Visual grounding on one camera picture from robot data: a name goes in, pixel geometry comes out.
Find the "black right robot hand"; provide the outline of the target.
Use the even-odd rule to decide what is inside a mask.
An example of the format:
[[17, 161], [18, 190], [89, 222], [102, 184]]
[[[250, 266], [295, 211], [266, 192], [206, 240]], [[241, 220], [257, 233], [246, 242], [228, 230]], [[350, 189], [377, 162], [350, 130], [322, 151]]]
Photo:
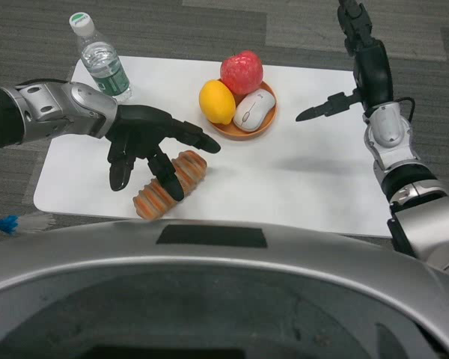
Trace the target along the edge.
[[346, 36], [346, 50], [354, 58], [356, 88], [349, 96], [343, 92], [336, 93], [322, 105], [306, 109], [296, 117], [297, 122], [320, 116], [330, 117], [347, 111], [358, 102], [367, 110], [394, 98], [385, 45], [372, 35], [373, 25], [365, 6], [356, 1], [340, 1], [337, 17]]

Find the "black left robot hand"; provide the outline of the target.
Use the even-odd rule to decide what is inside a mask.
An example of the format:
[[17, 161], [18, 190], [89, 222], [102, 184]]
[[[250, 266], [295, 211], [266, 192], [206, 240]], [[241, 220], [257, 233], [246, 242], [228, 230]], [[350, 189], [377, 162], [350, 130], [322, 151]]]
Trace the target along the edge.
[[166, 138], [174, 138], [208, 153], [218, 153], [221, 149], [201, 127], [176, 120], [168, 112], [146, 105], [119, 105], [106, 138], [111, 142], [108, 162], [113, 191], [127, 186], [136, 159], [146, 159], [159, 184], [176, 201], [184, 198], [184, 190], [171, 160], [159, 144]]

